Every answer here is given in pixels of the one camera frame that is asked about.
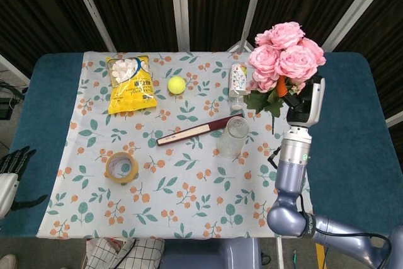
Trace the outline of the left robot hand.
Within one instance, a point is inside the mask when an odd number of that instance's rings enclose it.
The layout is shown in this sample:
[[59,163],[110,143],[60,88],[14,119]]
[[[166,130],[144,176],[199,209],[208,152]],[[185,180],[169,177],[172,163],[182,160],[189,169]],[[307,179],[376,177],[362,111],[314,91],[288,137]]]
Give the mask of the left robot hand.
[[11,211],[35,207],[48,197],[42,195],[32,201],[15,201],[21,178],[36,151],[25,146],[1,158],[1,220]]

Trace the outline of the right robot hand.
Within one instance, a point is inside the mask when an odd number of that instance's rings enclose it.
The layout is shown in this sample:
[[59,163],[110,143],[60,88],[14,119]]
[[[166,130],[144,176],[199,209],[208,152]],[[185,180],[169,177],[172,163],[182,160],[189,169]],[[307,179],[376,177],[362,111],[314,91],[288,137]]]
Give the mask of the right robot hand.
[[291,94],[286,87],[285,77],[280,76],[276,92],[288,105],[287,123],[290,126],[310,128],[319,121],[325,87],[325,79],[314,74],[300,94]]

